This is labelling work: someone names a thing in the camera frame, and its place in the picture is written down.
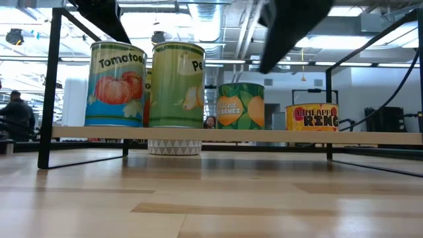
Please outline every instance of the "person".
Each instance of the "person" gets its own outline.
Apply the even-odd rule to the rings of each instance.
[[[0,109],[0,116],[4,116],[6,120],[14,122],[15,124],[20,124],[34,129],[35,126],[35,117],[32,111],[32,108],[28,106],[22,99],[20,99],[20,92],[12,91],[11,101],[2,109]],[[25,134],[25,128],[12,124],[5,123],[9,129],[9,138],[15,141],[26,141],[27,138],[20,136]]]
[[[214,129],[216,124],[216,118],[214,116],[208,116],[204,122],[204,129]]]

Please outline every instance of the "tin can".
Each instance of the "tin can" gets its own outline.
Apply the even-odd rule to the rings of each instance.
[[[151,74],[152,69],[147,69],[144,84],[144,111],[143,111],[143,127],[147,128],[150,117],[150,90],[151,90]]]
[[[154,47],[150,127],[203,127],[205,56],[195,44]]]
[[[338,132],[338,105],[331,103],[287,106],[286,130]]]
[[[261,130],[264,127],[264,87],[228,83],[217,88],[217,128]]]
[[[86,126],[142,126],[147,54],[130,44],[91,46]]]

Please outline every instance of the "green can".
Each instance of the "green can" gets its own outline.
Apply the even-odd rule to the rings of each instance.
[[[203,127],[205,57],[195,44],[154,47],[149,127]]]
[[[261,130],[264,127],[264,87],[227,83],[217,88],[217,129]]]

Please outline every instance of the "ceiling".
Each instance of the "ceiling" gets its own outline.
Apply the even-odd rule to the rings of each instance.
[[[182,9],[179,13],[170,13],[168,11],[169,4],[170,8],[173,6],[172,1],[160,2],[158,4],[156,1],[151,0],[119,2],[124,11],[121,21],[132,44],[144,49],[149,57],[152,56],[151,51],[153,47],[151,36],[155,31],[164,31],[166,40],[199,43],[201,39],[211,36],[213,30],[216,30],[212,27],[208,28],[204,27],[205,25],[199,25],[193,14],[186,14],[187,12],[189,13],[188,9],[190,9],[185,3],[186,1],[178,0],[178,6]],[[221,48],[221,52],[213,56],[214,58],[234,59],[236,58],[235,52],[237,51],[237,45],[239,45],[239,36],[243,31],[243,22],[246,21],[246,8],[250,0],[221,2],[230,2],[231,4],[219,5],[219,8],[221,8],[219,15],[221,17],[219,18],[221,26],[217,29],[219,31],[219,38],[207,44],[202,42],[200,45],[205,48]],[[337,0],[336,7],[331,11],[329,17],[310,33],[308,39],[306,39],[307,42],[302,42],[304,45],[300,49],[293,50],[288,54],[287,60],[338,61],[351,52],[352,49],[360,47],[360,45],[377,34],[378,31],[383,30],[394,20],[403,16],[406,11],[401,11],[401,9],[409,9],[416,4],[420,4],[420,2],[400,0]],[[248,40],[246,38],[250,28],[252,30],[252,38],[249,40],[250,43],[245,52],[245,58],[259,58],[266,37],[266,29],[263,26],[259,24],[255,27],[252,26],[252,20],[258,8],[257,3],[258,0],[254,1],[250,17],[247,19],[249,24],[247,25],[242,45],[245,46],[245,42]],[[109,36],[85,20],[78,12],[72,11],[74,10],[73,8],[69,10],[71,14],[102,40],[111,40]],[[51,18],[51,9],[47,8],[18,9],[0,6],[0,56],[47,56]],[[5,40],[6,34],[11,28],[23,29],[23,45],[15,46]],[[404,25],[401,30],[378,42],[377,48],[383,48],[382,50],[375,48],[366,50],[353,58],[352,61],[410,61],[414,55],[414,50],[412,48],[404,48],[403,46],[416,44],[416,39],[416,23],[412,22]],[[89,57],[90,45],[93,43],[93,40],[86,37],[81,30],[63,17],[60,43],[59,54],[61,57]],[[232,71],[233,67],[228,65],[218,70]],[[303,70],[323,71],[324,68],[305,67],[303,69],[301,66],[291,66],[285,72],[297,73]],[[75,68],[66,65],[60,66],[61,73],[59,73],[58,80],[62,86],[65,86],[64,79],[67,77],[67,72],[72,71],[75,71]],[[23,67],[20,62],[0,61],[0,79],[3,82],[2,91],[4,89],[9,91],[11,89],[18,89],[21,91],[42,92],[44,91],[43,82],[45,72],[45,62],[25,63]],[[210,84],[218,84],[219,77],[214,77],[210,82]],[[30,95],[34,95],[34,101],[39,99],[39,104],[42,104],[42,97],[39,94],[30,93]],[[58,110],[61,108],[61,103],[63,103],[62,98],[62,96],[58,96],[58,103],[56,105]],[[215,92],[206,91],[206,100],[212,106],[215,103]]]

